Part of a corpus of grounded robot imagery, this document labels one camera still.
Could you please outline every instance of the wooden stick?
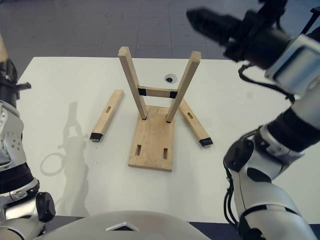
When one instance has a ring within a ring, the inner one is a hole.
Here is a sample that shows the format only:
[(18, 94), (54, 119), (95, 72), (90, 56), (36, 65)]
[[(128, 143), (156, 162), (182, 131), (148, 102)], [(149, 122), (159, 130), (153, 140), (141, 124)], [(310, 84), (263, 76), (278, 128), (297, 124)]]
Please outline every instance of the wooden stick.
[(100, 142), (103, 135), (105, 135), (110, 121), (114, 116), (123, 96), (124, 91), (122, 89), (114, 90), (98, 122), (92, 130), (90, 140), (92, 140), (93, 142)]
[(124, 74), (126, 76), (126, 80), (128, 81), (128, 84), (130, 86), (135, 104), (138, 108), (138, 111), (140, 113), (140, 116), (142, 119), (147, 118), (147, 108), (145, 101), (142, 96), (140, 96), (138, 91), (138, 77), (135, 70), (134, 63), (132, 62), (132, 57), (130, 54), (129, 47), (122, 46), (119, 50), (118, 57), (120, 59)]
[(179, 105), (179, 111), (202, 147), (208, 147), (214, 144), (185, 99), (182, 99)]
[(193, 51), (191, 53), (190, 59), (186, 65), (186, 68), (184, 70), (183, 76), (181, 78), (181, 81), (179, 83), (178, 87), (178, 93), (175, 97), (175, 99), (172, 101), (170, 109), (168, 111), (168, 114), (166, 116), (166, 121), (168, 123), (171, 123), (171, 121), (174, 119), (175, 114), (178, 110), (178, 107), (184, 98), (184, 95), (189, 87), (189, 84), (195, 75), (195, 72), (198, 68), (198, 65), (201, 60), (201, 52), (199, 51)]
[(0, 35), (0, 63), (6, 62), (8, 60), (8, 53), (5, 48), (4, 41)]
[(170, 99), (175, 99), (178, 93), (177, 89), (157, 88), (148, 86), (138, 86), (138, 91), (141, 96), (152, 96)]

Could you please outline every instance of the black cable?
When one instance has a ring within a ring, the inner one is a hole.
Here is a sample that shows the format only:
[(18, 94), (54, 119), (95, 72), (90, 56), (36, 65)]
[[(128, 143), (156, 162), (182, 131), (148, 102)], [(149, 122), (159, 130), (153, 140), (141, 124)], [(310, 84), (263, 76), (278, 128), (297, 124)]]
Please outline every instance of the black cable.
[(237, 229), (237, 226), (234, 222), (232, 222), (228, 216), (228, 213), (227, 213), (227, 201), (228, 201), (228, 197), (229, 197), (229, 191), (227, 190), (226, 191), (226, 194), (224, 196), (224, 200), (223, 200), (223, 213), (224, 213), (224, 217), (225, 219), (227, 220), (227, 222), (233, 226), (234, 228)]
[(234, 186), (232, 184), (232, 185), (230, 185), (230, 193), (229, 193), (229, 198), (228, 198), (228, 201), (227, 201), (227, 203), (228, 203), (228, 207), (227, 208), (228, 208), (228, 212), (229, 212), (229, 215), (230, 215), (231, 219), (233, 220), (233, 222), (236, 225), (238, 225), (238, 221), (235, 218), (235, 216), (234, 216), (234, 214), (232, 212), (232, 209), (231, 209), (231, 199), (232, 199), (233, 194), (234, 194)]
[(272, 89), (272, 90), (275, 90), (283, 95), (285, 95), (285, 99), (289, 99), (290, 102), (293, 104), (295, 102), (295, 96), (291, 93), (288, 93), (286, 91), (284, 91), (283, 89), (281, 89), (280, 87), (274, 85), (274, 84), (268, 84), (268, 83), (264, 83), (264, 82), (258, 82), (258, 81), (254, 81), (250, 78), (248, 78), (247, 76), (245, 76), (243, 74), (243, 72), (250, 68), (250, 67), (253, 67), (254, 65), (252, 65), (251, 63), (247, 64), (247, 65), (242, 65), (239, 70), (238, 70), (238, 73), (239, 73), (239, 77), (244, 80), (245, 82), (247, 83), (251, 83), (251, 84), (256, 84), (256, 85), (259, 85), (259, 86), (262, 86), (262, 87), (266, 87), (268, 89)]
[(233, 196), (233, 192), (234, 192), (234, 183), (232, 180), (232, 176), (231, 173), (229, 171), (229, 169), (223, 164), (225, 172), (226, 172), (226, 176), (227, 179), (229, 181), (229, 187), (226, 190), (226, 194), (224, 196), (224, 200), (223, 200), (223, 213), (224, 213), (224, 217), (227, 220), (227, 222), (229, 224), (231, 224), (236, 230), (238, 229), (238, 221), (236, 220), (232, 209), (231, 209), (231, 199)]

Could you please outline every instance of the black tape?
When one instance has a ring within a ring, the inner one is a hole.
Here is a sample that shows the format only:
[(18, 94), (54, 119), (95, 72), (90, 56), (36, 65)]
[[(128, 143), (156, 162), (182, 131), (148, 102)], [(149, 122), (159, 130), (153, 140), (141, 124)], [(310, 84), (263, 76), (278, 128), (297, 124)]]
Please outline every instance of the black tape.
[(177, 94), (178, 94), (177, 91), (171, 91), (171, 92), (170, 92), (170, 98), (171, 98), (171, 99), (175, 99), (176, 96), (177, 96)]
[(211, 140), (211, 137), (201, 139), (199, 143), (202, 145), (202, 147), (207, 147), (214, 144), (214, 142)]
[(138, 88), (140, 96), (147, 96), (147, 90), (145, 88)]
[(101, 133), (95, 133), (95, 132), (92, 132), (91, 133), (91, 136), (90, 136), (90, 140), (91, 141), (94, 141), (94, 142), (99, 142), (100, 139), (102, 138), (102, 134)]

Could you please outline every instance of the white table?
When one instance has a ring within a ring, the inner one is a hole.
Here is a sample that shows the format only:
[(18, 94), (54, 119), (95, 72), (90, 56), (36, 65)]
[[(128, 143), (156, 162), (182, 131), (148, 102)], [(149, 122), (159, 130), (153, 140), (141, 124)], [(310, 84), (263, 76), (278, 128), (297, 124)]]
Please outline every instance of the white table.
[[(179, 80), (187, 61), (133, 60), (140, 84), (160, 88), (177, 88), (179, 81), (168, 84), (164, 76), (175, 74)], [(239, 66), (229, 60), (201, 61), (185, 99), (214, 146), (202, 148), (177, 113), (173, 171), (164, 172), (128, 166), (138, 110), (117, 58), (35, 57), (20, 79), (32, 89), (21, 92), (17, 106), (25, 125), (28, 164), (40, 180), (40, 190), (52, 194), (57, 214), (148, 210), (185, 221), (226, 222), (226, 151), (242, 134), (289, 106), (281, 94), (240, 80)], [(263, 80), (258, 69), (248, 74)], [(90, 133), (114, 89), (123, 89), (125, 96), (103, 142), (93, 143)], [(144, 99), (149, 105), (170, 103), (165, 98)], [(310, 148), (274, 181), (311, 224), (320, 224), (319, 155), (320, 145)], [(47, 176), (40, 168), (46, 157), (44, 171), (55, 172), (64, 164), (62, 171)]]

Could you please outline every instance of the wooden leg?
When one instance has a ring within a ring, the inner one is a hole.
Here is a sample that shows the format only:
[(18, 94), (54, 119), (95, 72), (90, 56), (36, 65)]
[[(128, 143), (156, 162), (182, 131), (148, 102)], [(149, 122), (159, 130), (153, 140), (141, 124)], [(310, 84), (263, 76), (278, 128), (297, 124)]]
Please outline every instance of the wooden leg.
[(208, 133), (204, 129), (204, 127), (199, 122), (198, 118), (194, 114), (194, 112), (189, 107), (186, 100), (182, 99), (179, 105), (179, 111), (183, 116), (184, 120), (188, 123), (189, 127), (191, 128), (194, 136), (200, 142), (202, 147), (208, 147), (214, 144), (209, 137)]
[(148, 114), (147, 108), (143, 97), (140, 96), (138, 91), (139, 81), (136, 74), (134, 63), (132, 62), (129, 47), (122, 46), (119, 50), (118, 57), (120, 59), (124, 74), (130, 86), (140, 116), (142, 119), (146, 119)]
[(175, 97), (175, 99), (172, 101), (170, 109), (168, 111), (168, 114), (166, 116), (166, 121), (168, 123), (171, 123), (171, 121), (174, 119), (175, 114), (178, 110), (178, 107), (184, 98), (184, 95), (189, 87), (189, 84), (195, 75), (195, 72), (198, 68), (198, 65), (201, 60), (201, 52), (193, 51), (191, 53), (190, 59), (188, 61), (188, 64), (186, 65), (186, 68), (184, 70), (183, 76), (181, 78), (181, 81), (179, 83), (178, 87), (178, 93)]
[(123, 96), (124, 96), (124, 91), (122, 89), (114, 90), (98, 122), (96, 123), (95, 127), (92, 130), (92, 133), (90, 136), (91, 141), (100, 142), (100, 139), (103, 137), (103, 135), (105, 135), (107, 128), (110, 124), (110, 121), (114, 116)]

